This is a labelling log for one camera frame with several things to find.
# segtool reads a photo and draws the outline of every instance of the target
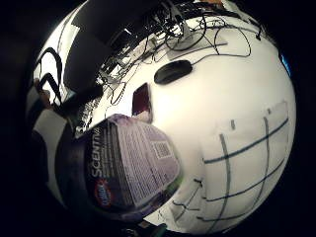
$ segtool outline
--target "white surface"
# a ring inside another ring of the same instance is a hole
[[[238,19],[225,18],[229,23],[238,27],[256,30]],[[131,99],[133,91],[147,82],[151,90],[151,103],[153,111],[152,124],[163,130],[172,140],[175,151],[184,169],[184,181],[175,195],[163,207],[147,216],[145,219],[154,224],[166,222],[169,230],[179,232],[199,233],[200,230],[177,226],[170,212],[172,199],[186,194],[193,178],[200,178],[203,173],[201,160],[200,141],[216,130],[220,124],[232,119],[255,117],[267,108],[281,101],[288,103],[289,140],[285,155],[285,162],[292,145],[295,126],[295,98],[291,82],[278,59],[277,49],[266,39],[256,40],[254,33],[245,32],[252,54],[247,58],[230,56],[211,56],[194,66],[191,74],[165,86],[157,85],[153,81],[154,74],[162,65],[169,62],[167,56],[158,63],[151,65],[141,64],[134,66],[125,77],[137,69],[135,75],[128,82],[120,103],[109,107],[107,117],[112,114],[131,116]],[[221,53],[247,54],[248,46],[243,36],[237,30],[222,30],[220,36],[228,41],[228,45],[220,46]],[[194,52],[179,59],[197,61],[202,56],[215,53],[208,48]],[[100,107],[96,110],[94,123],[104,119],[105,110],[109,106],[105,98],[101,100]],[[213,176],[222,177],[220,169],[214,171]],[[274,178],[270,184],[272,188],[279,178]],[[251,201],[253,197],[245,197],[243,201]],[[217,203],[209,212],[220,208],[222,203]],[[234,221],[219,224],[212,231],[228,228]]]
[[[34,127],[34,130],[41,135],[46,145],[48,171],[48,182],[46,185],[51,190],[55,198],[65,207],[66,205],[63,202],[55,176],[55,155],[59,140],[66,124],[67,121],[55,112],[44,110],[40,114]]]

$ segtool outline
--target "black line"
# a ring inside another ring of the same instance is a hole
[[[182,203],[176,203],[175,201],[172,201],[173,205],[178,205],[178,206],[182,206],[184,209],[186,210],[200,210],[199,208],[188,208],[186,205],[182,204]]]
[[[193,195],[191,196],[191,198],[189,199],[187,205],[190,205],[190,202],[191,202],[191,201],[193,200],[193,198],[196,196],[196,194],[197,194],[197,192],[198,192],[198,189],[199,189],[199,187],[197,187],[197,189],[195,190],[194,194],[193,194]],[[178,220],[184,215],[185,212],[186,212],[186,209],[184,208],[184,210],[180,213],[180,215],[175,218],[175,221],[178,221]]]
[[[234,120],[234,119],[230,122],[230,125],[231,125],[231,128],[232,128],[233,130],[236,129],[236,125],[235,125],[235,120]]]
[[[229,159],[228,159],[228,151],[227,151],[227,145],[225,142],[225,138],[223,134],[219,135],[220,137],[220,142],[221,142],[221,146],[223,148],[223,153],[225,158],[225,163],[226,163],[226,177],[227,177],[227,181],[226,181],[226,198],[224,199],[224,203],[223,206],[221,207],[221,210],[216,218],[216,220],[214,221],[214,223],[209,227],[209,229],[207,230],[206,233],[210,233],[211,230],[215,227],[215,225],[217,224],[218,220],[220,220],[221,216],[224,213],[224,210],[226,208],[227,202],[228,202],[228,196],[229,196],[229,192],[230,192],[230,183],[231,183],[231,174],[230,174],[230,163],[229,163]]]
[[[227,197],[218,197],[218,198],[215,198],[215,199],[206,199],[206,197],[202,197],[202,199],[206,199],[206,201],[216,201],[216,200],[221,200],[221,199],[224,199],[224,198],[232,198],[232,197],[236,197],[236,196],[239,196],[239,195],[242,195],[244,194],[245,192],[253,189],[255,186],[259,185],[260,183],[262,183],[264,180],[266,180],[267,178],[269,178],[272,174],[274,174],[279,168],[280,166],[283,164],[285,159],[282,159],[282,161],[276,166],[276,168],[274,170],[272,170],[266,177],[262,178],[258,183],[252,185],[251,187],[249,187],[248,189],[244,190],[244,191],[241,191],[241,192],[238,192],[236,194],[233,194],[233,195],[229,195]]]
[[[194,182],[198,183],[201,187],[203,187],[203,184],[201,183],[202,180],[194,179]]]
[[[259,140],[251,143],[250,145],[248,146],[245,146],[244,148],[240,149],[240,150],[237,150],[235,152],[232,152],[228,155],[228,157],[225,157],[225,156],[222,156],[222,157],[218,157],[216,159],[211,159],[211,160],[204,160],[204,164],[212,164],[212,163],[216,163],[216,162],[219,162],[219,161],[222,161],[222,160],[225,160],[225,159],[230,159],[231,157],[234,157],[236,155],[239,155],[247,150],[249,150],[250,148],[258,145],[259,143],[261,143],[262,141],[268,139],[270,136],[274,135],[276,132],[278,132],[280,129],[282,129],[288,122],[288,118],[279,126],[277,127],[275,130],[273,130],[270,134],[268,135],[265,135],[264,137],[260,138]]]
[[[269,121],[266,117],[264,117],[264,121],[265,121],[265,128],[266,128],[266,135],[269,134]],[[269,166],[270,166],[270,143],[269,143],[269,139],[267,138],[266,140],[266,144],[267,144],[267,164],[266,164],[266,170],[265,170],[265,177],[267,176],[268,174],[268,171],[269,171]],[[252,209],[255,207],[255,205],[258,203],[262,193],[263,193],[263,190],[264,190],[264,187],[265,187],[265,182],[266,180],[263,180],[262,182],[262,185],[261,185],[261,188],[260,188],[260,191],[257,195],[257,198],[252,206]]]
[[[242,217],[244,216],[245,214],[248,214],[251,210],[245,212],[245,213],[242,213],[242,214],[238,214],[238,215],[232,215],[232,216],[228,216],[228,217],[220,217],[220,218],[216,218],[216,219],[204,219],[203,217],[201,216],[197,216],[197,219],[198,220],[201,220],[203,222],[211,222],[211,221],[219,221],[219,220],[231,220],[231,219],[236,219],[236,218],[239,218],[239,217]]]

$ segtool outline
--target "mouse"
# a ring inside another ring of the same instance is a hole
[[[154,82],[166,85],[192,72],[192,65],[187,60],[170,62],[159,68],[154,76]]]

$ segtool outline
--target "black marker line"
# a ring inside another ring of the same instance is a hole
[[[243,190],[243,191],[238,192],[238,193],[233,194],[233,195],[229,195],[227,197],[218,197],[218,198],[214,198],[214,199],[206,199],[206,197],[202,197],[202,199],[206,199],[207,202],[212,202],[212,201],[216,201],[216,200],[221,200],[221,199],[225,199],[225,198],[232,198],[232,197],[236,197],[236,196],[242,195],[242,194],[246,193],[247,191],[253,189],[257,185],[261,184],[264,180],[269,178],[271,175],[273,175],[281,167],[281,165],[283,164],[284,161],[285,161],[285,159],[282,159],[281,162],[276,166],[276,168],[274,170],[272,170],[266,177],[262,178],[259,182],[257,182],[256,184],[252,185],[251,187],[249,187],[246,190]]]
[[[231,183],[231,174],[230,174],[230,163],[229,163],[229,159],[228,159],[228,151],[227,151],[227,145],[226,145],[226,142],[225,142],[225,138],[224,138],[224,135],[223,134],[220,134],[219,135],[220,137],[220,141],[221,141],[221,146],[223,148],[223,153],[224,153],[224,156],[226,157],[225,159],[225,164],[226,164],[226,198],[224,199],[224,204],[223,206],[221,207],[221,210],[218,214],[218,217],[216,218],[216,220],[214,221],[214,223],[210,226],[210,228],[207,230],[206,233],[210,233],[211,230],[215,227],[215,225],[217,224],[218,220],[221,218],[222,214],[224,213],[224,210],[226,208],[226,205],[227,205],[227,202],[228,202],[228,196],[229,196],[229,193],[230,193],[230,183]]]
[[[212,164],[212,163],[216,163],[216,162],[219,162],[219,161],[222,161],[222,160],[225,160],[225,159],[230,159],[231,157],[234,157],[236,155],[239,155],[251,148],[253,148],[254,146],[258,145],[259,143],[261,143],[262,141],[268,139],[270,136],[274,135],[276,132],[278,132],[279,130],[281,130],[288,122],[288,118],[279,126],[277,127],[275,130],[273,130],[270,134],[268,135],[265,135],[264,137],[260,138],[259,140],[251,143],[250,145],[248,146],[245,146],[244,148],[240,149],[240,150],[237,150],[235,152],[232,152],[228,155],[228,157],[225,157],[225,156],[222,156],[222,157],[218,157],[216,159],[211,159],[211,160],[204,160],[204,164]]]

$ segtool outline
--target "small dark object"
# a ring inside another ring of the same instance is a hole
[[[187,60],[170,62],[155,73],[154,81],[157,84],[166,85],[192,72],[192,65]]]

